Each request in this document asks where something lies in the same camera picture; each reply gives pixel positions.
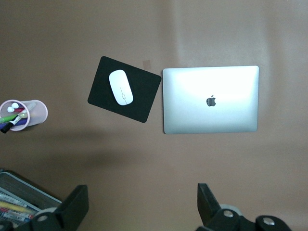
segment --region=computer mouse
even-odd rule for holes
[[[125,71],[116,70],[109,75],[109,82],[116,102],[121,105],[128,105],[133,102],[133,94]]]

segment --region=screw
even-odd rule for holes
[[[275,225],[275,222],[271,218],[263,218],[263,222],[267,225]]]
[[[231,211],[229,211],[229,210],[225,210],[223,212],[223,215],[225,215],[228,218],[232,218],[234,216],[233,213]]]

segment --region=black mouse pad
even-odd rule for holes
[[[126,73],[133,101],[121,106],[112,92],[109,75],[116,70]],[[148,119],[161,77],[103,56],[97,68],[88,103],[145,123]]]

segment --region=pen holder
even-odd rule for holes
[[[27,119],[25,124],[13,126],[10,129],[11,131],[21,131],[26,127],[36,124],[41,124],[47,119],[48,116],[47,107],[43,102],[39,100],[29,100],[29,101],[7,100],[0,106],[0,118],[18,114],[18,113],[8,112],[8,107],[11,107],[12,103],[18,103],[24,109],[26,109]],[[29,111],[27,106],[30,105],[31,103],[36,103],[36,105],[31,111]]]

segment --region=laptop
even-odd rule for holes
[[[164,132],[256,131],[258,79],[258,66],[164,69]]]

